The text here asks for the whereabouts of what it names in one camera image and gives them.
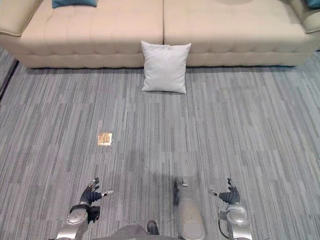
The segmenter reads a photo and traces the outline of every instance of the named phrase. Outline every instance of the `sofa armrest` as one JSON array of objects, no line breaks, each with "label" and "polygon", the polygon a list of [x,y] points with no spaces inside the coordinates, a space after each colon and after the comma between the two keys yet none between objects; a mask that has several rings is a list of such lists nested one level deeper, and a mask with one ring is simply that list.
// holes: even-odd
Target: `sofa armrest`
[{"label": "sofa armrest", "polygon": [[43,0],[2,0],[0,34],[21,36]]},{"label": "sofa armrest", "polygon": [[307,34],[320,32],[320,9],[310,9],[306,0],[287,0]]}]

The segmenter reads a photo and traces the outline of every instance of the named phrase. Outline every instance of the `sofa cushion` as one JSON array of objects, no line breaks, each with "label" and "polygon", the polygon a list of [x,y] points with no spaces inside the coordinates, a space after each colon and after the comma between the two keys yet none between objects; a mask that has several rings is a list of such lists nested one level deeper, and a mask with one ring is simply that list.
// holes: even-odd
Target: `sofa cushion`
[{"label": "sofa cushion", "polygon": [[52,7],[54,9],[70,5],[88,5],[96,7],[97,3],[96,0],[52,0]]},{"label": "sofa cushion", "polygon": [[21,36],[42,0],[0,0],[0,34]]},{"label": "sofa cushion", "polygon": [[283,0],[164,0],[164,43],[192,43],[188,66],[283,65],[270,54],[311,53],[320,38]]},{"label": "sofa cushion", "polygon": [[2,41],[18,56],[108,55],[118,63],[117,56],[124,54],[139,59],[130,66],[143,66],[141,40],[162,44],[163,32],[163,0],[99,0],[97,7],[55,9],[52,0],[43,0],[21,38]]},{"label": "sofa cushion", "polygon": [[307,0],[310,8],[320,8],[320,0]]}]

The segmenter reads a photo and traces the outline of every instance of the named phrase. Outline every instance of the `beige sofa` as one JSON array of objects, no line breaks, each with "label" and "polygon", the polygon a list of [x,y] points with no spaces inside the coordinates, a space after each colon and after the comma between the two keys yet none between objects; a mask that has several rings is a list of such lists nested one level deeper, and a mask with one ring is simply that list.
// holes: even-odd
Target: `beige sofa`
[{"label": "beige sofa", "polygon": [[320,47],[305,0],[2,0],[0,45],[30,68],[142,67],[141,43],[192,43],[188,66],[301,64]]}]

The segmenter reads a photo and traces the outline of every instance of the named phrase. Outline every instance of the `sofa base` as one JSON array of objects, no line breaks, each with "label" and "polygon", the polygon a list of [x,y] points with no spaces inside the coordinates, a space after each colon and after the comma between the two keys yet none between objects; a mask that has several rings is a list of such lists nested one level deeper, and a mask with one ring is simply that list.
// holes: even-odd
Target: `sofa base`
[{"label": "sofa base", "polygon": [[296,66],[303,64],[312,52],[222,52],[189,53],[188,67],[214,66]]},{"label": "sofa base", "polygon": [[[216,66],[296,66],[313,53],[305,52],[223,52],[190,53],[188,67]],[[144,56],[138,54],[72,54],[72,55],[16,55],[29,68],[141,68]]]},{"label": "sofa base", "polygon": [[138,54],[72,54],[72,55],[16,55],[28,68],[141,68],[144,66],[144,56]]}]

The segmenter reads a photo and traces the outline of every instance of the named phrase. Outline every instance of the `floor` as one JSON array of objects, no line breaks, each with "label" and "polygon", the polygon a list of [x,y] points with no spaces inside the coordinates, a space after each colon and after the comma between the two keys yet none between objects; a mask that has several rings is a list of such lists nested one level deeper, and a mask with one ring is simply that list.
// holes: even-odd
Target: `floor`
[{"label": "floor", "polygon": [[[227,177],[253,239],[320,239],[320,52],[299,67],[188,68],[187,94],[142,92],[143,79],[142,69],[18,65],[0,103],[0,239],[56,237],[95,176],[115,193],[84,240],[149,220],[177,237],[177,176],[207,239],[224,239],[224,204],[208,189],[226,191]],[[111,146],[97,146],[101,132]]]}]

